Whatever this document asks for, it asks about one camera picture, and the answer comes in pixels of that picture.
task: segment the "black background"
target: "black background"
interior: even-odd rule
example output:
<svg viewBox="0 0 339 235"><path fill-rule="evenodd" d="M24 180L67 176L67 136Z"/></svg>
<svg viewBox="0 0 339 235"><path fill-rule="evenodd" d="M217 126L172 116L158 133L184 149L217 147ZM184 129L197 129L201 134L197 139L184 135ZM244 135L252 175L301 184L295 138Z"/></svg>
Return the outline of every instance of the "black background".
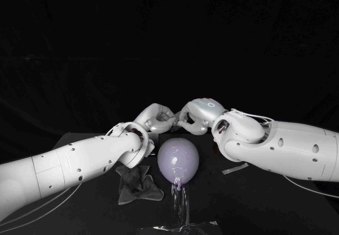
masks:
<svg viewBox="0 0 339 235"><path fill-rule="evenodd" d="M204 97L339 132L335 1L28 0L2 12L2 163Z"/></svg>

